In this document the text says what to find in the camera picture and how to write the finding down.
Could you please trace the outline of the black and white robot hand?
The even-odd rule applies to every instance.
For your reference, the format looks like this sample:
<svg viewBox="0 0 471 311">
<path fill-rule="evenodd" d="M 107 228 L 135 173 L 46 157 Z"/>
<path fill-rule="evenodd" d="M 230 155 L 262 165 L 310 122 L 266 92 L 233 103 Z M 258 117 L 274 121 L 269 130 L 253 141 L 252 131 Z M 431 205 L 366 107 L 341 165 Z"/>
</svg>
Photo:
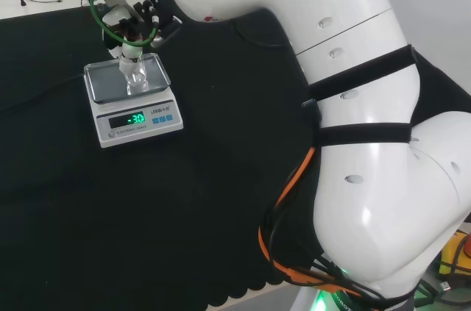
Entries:
<svg viewBox="0 0 471 311">
<path fill-rule="evenodd" d="M 183 24 L 171 8 L 159 0 L 116 5 L 102 17 L 103 40 L 130 85 L 146 79 L 144 47 L 157 47 Z"/>
</svg>

